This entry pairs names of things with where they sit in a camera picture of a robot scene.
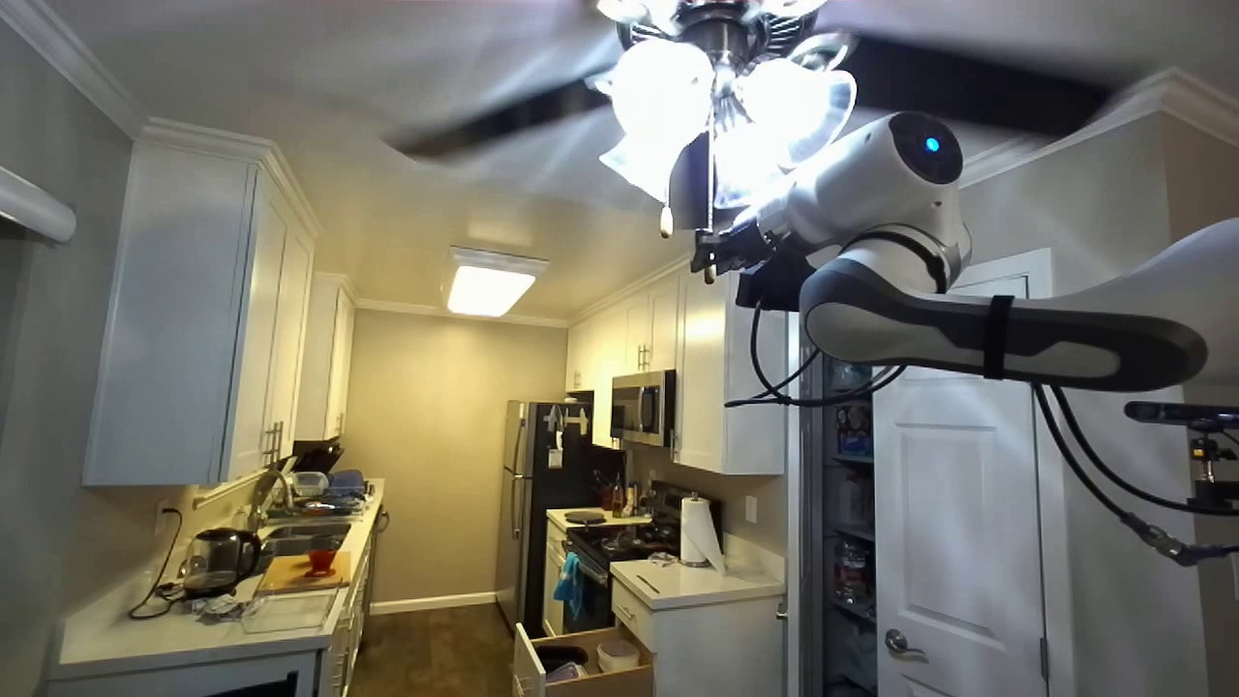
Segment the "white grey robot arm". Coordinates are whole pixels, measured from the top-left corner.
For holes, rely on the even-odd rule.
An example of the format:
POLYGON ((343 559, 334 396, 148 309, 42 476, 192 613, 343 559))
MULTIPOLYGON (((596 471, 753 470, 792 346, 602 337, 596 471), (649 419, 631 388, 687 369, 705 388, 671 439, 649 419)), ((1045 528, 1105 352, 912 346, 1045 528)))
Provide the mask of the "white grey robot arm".
POLYGON ((1239 380, 1235 222, 1049 297, 966 275, 961 173, 949 122, 877 117, 810 155, 723 231, 699 231, 691 269, 749 269, 739 300, 792 309, 832 360, 1078 392, 1239 380))

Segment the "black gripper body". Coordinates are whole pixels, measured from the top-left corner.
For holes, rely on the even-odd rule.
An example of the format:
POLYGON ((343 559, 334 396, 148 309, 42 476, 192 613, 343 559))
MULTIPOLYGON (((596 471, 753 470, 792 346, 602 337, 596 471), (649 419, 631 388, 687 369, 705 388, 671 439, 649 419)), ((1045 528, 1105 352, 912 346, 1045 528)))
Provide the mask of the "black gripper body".
POLYGON ((723 231, 696 231, 687 269, 705 282, 736 269, 736 300, 749 309, 792 309, 811 275, 810 244, 792 231, 761 231, 753 222, 723 231))

